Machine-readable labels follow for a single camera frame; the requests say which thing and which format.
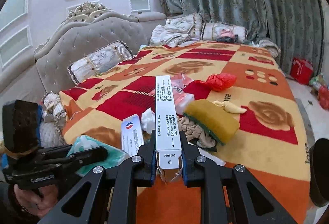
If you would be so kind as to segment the left forearm dark sleeve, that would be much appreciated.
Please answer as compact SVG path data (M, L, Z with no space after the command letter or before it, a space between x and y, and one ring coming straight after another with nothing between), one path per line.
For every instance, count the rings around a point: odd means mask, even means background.
M17 201L13 186L1 182L1 223L38 223L38 218Z

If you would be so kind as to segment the person's left hand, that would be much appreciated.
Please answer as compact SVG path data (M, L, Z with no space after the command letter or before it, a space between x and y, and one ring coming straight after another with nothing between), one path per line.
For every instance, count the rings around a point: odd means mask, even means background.
M39 188L40 196L31 190L21 190L17 184L13 190L18 204L39 218L44 217L57 204L59 190L55 185Z

